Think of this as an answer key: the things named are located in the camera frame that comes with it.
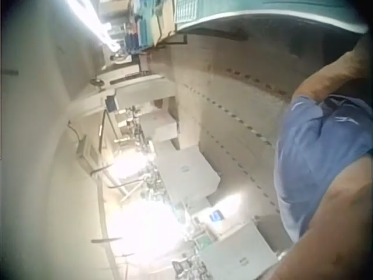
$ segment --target person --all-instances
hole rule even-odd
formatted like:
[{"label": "person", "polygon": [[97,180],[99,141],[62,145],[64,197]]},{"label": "person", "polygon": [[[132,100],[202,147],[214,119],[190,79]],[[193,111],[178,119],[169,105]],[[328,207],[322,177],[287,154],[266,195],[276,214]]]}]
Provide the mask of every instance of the person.
[{"label": "person", "polygon": [[280,216],[295,244],[268,279],[360,279],[371,260],[371,91],[335,94],[368,77],[370,42],[363,36],[303,81],[284,114],[274,178]]}]

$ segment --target pipe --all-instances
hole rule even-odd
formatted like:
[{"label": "pipe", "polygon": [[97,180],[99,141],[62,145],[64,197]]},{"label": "pipe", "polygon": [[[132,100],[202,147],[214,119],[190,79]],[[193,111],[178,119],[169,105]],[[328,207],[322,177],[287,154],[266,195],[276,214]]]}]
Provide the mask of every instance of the pipe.
[{"label": "pipe", "polygon": [[104,139],[104,129],[105,129],[105,118],[107,110],[104,110],[103,118],[101,119],[100,132],[98,133],[98,152],[101,154],[103,150],[103,139]]},{"label": "pipe", "polygon": [[133,183],[137,183],[137,182],[141,182],[141,184],[144,182],[144,179],[137,179],[137,180],[134,180],[134,181],[131,181],[131,182],[127,182],[127,183],[123,183],[123,184],[120,184],[120,185],[110,185],[108,186],[108,188],[121,188],[121,187],[125,187],[127,185],[131,185]]},{"label": "pipe", "polygon": [[115,135],[115,139],[118,139],[119,137],[118,137],[117,132],[115,131],[114,125],[112,124],[112,120],[111,120],[111,117],[109,115],[109,112],[107,110],[105,110],[105,112],[106,112],[107,118],[109,119],[109,123],[110,123],[111,129],[112,129],[112,131],[113,131],[113,133]]},{"label": "pipe", "polygon": [[136,187],[130,190],[130,192],[127,194],[127,196],[123,197],[121,200],[121,203],[124,202],[127,198],[131,196],[135,191],[137,191],[139,188],[141,188],[143,182],[139,183]]}]

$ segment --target wall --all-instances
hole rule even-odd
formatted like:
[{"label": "wall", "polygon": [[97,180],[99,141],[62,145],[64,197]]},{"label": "wall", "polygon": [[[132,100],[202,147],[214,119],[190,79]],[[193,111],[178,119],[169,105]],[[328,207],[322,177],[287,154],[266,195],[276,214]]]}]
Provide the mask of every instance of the wall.
[{"label": "wall", "polygon": [[[12,279],[111,279],[101,251],[87,244],[99,237],[95,187],[72,161],[72,144],[63,138],[56,151],[72,94],[48,29],[51,3],[27,1],[2,22],[1,67],[19,71],[1,77],[2,274]],[[75,79],[86,76],[77,73]],[[70,270],[74,265],[79,269]]]},{"label": "wall", "polygon": [[97,187],[75,158],[76,145],[64,134],[50,171],[45,229],[47,279],[111,279],[101,238]]}]

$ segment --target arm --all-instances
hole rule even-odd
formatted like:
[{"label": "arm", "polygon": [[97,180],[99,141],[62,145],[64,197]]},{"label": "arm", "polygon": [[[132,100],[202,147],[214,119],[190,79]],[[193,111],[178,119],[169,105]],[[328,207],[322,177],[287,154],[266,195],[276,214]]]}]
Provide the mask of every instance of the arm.
[{"label": "arm", "polygon": [[328,218],[306,232],[271,280],[359,279],[371,251],[371,183],[323,214]]},{"label": "arm", "polygon": [[337,61],[308,77],[295,90],[292,100],[298,96],[306,96],[322,102],[346,82],[365,77],[369,60],[369,39],[368,35],[363,36],[353,51],[345,53]]}]

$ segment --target bright light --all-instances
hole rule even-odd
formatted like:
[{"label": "bright light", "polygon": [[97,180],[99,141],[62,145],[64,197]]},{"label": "bright light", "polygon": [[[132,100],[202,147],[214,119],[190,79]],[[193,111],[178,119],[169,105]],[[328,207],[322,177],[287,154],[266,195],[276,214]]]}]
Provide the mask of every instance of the bright light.
[{"label": "bright light", "polygon": [[104,43],[112,52],[120,50],[121,46],[110,38],[107,26],[101,24],[90,0],[66,0],[76,16]]},{"label": "bright light", "polygon": [[225,199],[219,201],[215,208],[220,210],[225,218],[232,217],[240,208],[241,196],[240,194],[233,194]]},{"label": "bright light", "polygon": [[109,171],[116,178],[128,178],[144,169],[147,161],[148,158],[143,153],[137,152],[135,149],[129,149],[115,158]]},{"label": "bright light", "polygon": [[149,264],[182,241],[182,226],[171,208],[161,202],[136,201],[127,205],[108,226],[110,236],[121,236],[113,244],[115,254],[135,253],[130,262]]}]

